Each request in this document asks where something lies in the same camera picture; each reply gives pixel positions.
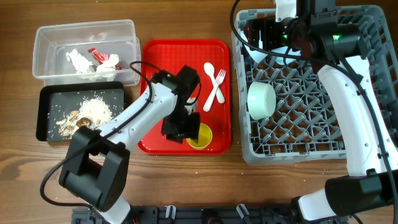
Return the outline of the light blue plate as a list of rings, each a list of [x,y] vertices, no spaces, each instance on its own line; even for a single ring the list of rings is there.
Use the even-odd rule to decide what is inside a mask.
[[[290,49],[287,46],[285,47],[280,47],[277,49],[273,49],[272,52],[278,53],[278,54],[287,54],[287,55],[294,55],[294,56],[301,56],[301,51],[300,50],[294,50]],[[275,62],[278,63],[279,65],[288,65],[291,62],[294,62],[294,58],[282,58],[282,57],[277,57]]]

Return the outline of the white plastic fork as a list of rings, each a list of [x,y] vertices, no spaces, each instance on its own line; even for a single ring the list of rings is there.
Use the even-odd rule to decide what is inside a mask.
[[[211,109],[211,106],[212,106],[213,101],[216,96],[217,89],[223,83],[225,75],[226,75],[226,70],[224,70],[224,69],[221,69],[219,71],[219,73],[217,74],[217,76],[215,78],[215,84],[213,85],[213,89],[212,89],[211,93],[209,94],[209,96],[203,106],[203,110],[205,112],[209,112],[209,110]]]

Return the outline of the white plastic spoon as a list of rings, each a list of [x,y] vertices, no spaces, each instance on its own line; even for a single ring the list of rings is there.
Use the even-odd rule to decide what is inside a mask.
[[[215,84],[215,68],[210,62],[205,62],[203,69],[205,73],[210,77],[212,84]],[[224,103],[225,99],[220,89],[216,91],[216,97],[219,103]]]

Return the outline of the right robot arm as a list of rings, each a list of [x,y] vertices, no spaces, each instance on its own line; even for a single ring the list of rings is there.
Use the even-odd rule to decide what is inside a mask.
[[[311,222],[397,205],[397,148],[374,94],[361,29],[338,22],[334,1],[277,1],[275,16],[251,19],[235,36],[266,55],[276,56],[279,47],[299,51],[298,59],[311,63],[338,120],[348,175],[297,197],[294,215]]]

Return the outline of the light blue small bowl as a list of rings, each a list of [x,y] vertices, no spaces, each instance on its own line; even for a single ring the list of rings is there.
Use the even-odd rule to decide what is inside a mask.
[[[246,35],[244,34],[244,31],[241,31],[241,37],[243,40],[245,40],[246,42],[248,42],[248,38],[246,37]],[[244,45],[245,49],[247,50],[248,54],[250,55],[250,57],[256,62],[256,63],[261,63],[268,55],[258,52],[257,50],[251,50],[247,45]],[[262,40],[259,40],[259,46],[258,48],[263,49],[263,43]]]

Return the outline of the yellow cup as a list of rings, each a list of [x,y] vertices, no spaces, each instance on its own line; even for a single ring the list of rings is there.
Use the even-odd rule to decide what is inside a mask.
[[[197,139],[186,139],[187,143],[195,150],[203,150],[206,148],[213,139],[213,132],[211,128],[204,123],[200,124],[200,129]]]

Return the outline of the white tissue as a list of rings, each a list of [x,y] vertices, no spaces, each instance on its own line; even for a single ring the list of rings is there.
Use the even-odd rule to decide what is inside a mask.
[[[111,54],[109,60],[105,61],[102,65],[98,65],[96,72],[112,72],[116,70],[115,65],[119,64],[119,56]]]
[[[93,68],[93,62],[89,61],[77,49],[73,49],[71,52],[67,52],[66,58],[75,67],[76,73],[92,73],[95,72]]]

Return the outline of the mint green bowl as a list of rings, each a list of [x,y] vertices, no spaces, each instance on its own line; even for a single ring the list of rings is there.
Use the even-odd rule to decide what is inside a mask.
[[[249,114],[254,120],[270,117],[275,112],[276,93],[268,83],[251,83],[247,101]]]

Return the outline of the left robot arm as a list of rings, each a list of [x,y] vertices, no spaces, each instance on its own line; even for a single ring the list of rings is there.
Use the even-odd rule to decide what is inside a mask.
[[[188,109],[200,84],[196,70],[153,74],[145,92],[121,114],[96,130],[82,126],[73,135],[59,184],[85,201],[104,223],[125,223],[131,206],[122,198],[130,152],[158,123],[168,140],[197,139],[200,115]]]

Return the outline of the rice and nut leftovers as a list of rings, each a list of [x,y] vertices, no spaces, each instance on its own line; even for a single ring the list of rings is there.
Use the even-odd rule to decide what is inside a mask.
[[[62,139],[71,139],[82,126],[96,129],[114,118],[111,108],[102,96],[84,98],[77,110],[66,110],[55,120],[55,130],[49,131],[51,137],[59,134]]]

